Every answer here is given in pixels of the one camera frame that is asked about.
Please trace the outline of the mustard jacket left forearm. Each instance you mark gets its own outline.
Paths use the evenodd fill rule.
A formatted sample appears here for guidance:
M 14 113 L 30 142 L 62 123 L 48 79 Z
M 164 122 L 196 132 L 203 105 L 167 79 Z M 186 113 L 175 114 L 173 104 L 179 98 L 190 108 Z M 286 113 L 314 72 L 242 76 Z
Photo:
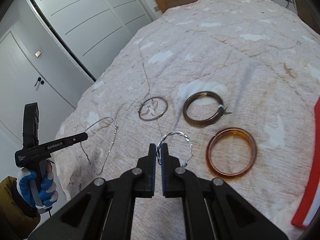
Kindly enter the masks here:
M 38 211 L 17 190 L 17 179 L 1 181 L 1 239 L 27 239 L 40 223 Z

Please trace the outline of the blue white gloved left hand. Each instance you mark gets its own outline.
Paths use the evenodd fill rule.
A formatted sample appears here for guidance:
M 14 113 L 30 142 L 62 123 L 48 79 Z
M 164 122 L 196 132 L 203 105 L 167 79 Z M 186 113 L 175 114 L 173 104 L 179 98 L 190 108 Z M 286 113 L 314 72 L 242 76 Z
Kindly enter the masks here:
M 40 183 L 40 191 L 34 198 L 31 190 L 31 182 L 35 181 L 37 173 L 27 168 L 22 168 L 17 175 L 17 191 L 21 197 L 33 208 L 50 208 L 58 199 L 59 194 L 54 182 L 52 163 L 46 162 L 46 172 Z

